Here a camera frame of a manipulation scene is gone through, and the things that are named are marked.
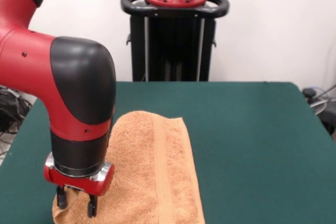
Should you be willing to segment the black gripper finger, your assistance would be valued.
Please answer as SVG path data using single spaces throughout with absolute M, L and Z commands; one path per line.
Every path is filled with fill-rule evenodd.
M 89 195 L 88 212 L 87 212 L 89 218 L 96 217 L 97 205 L 98 205 L 98 197 L 95 195 Z
M 60 208 L 61 210 L 66 209 L 67 208 L 67 193 L 65 191 L 64 186 L 57 187 L 56 198 L 57 198 L 58 208 Z

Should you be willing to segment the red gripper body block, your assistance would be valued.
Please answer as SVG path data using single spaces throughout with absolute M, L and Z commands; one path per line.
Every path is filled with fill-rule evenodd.
M 114 170 L 114 166 L 105 166 L 100 172 L 92 176 L 75 178 L 65 176 L 54 168 L 44 166 L 44 177 L 48 182 L 57 186 L 69 186 L 90 195 L 103 196 L 111 185 Z

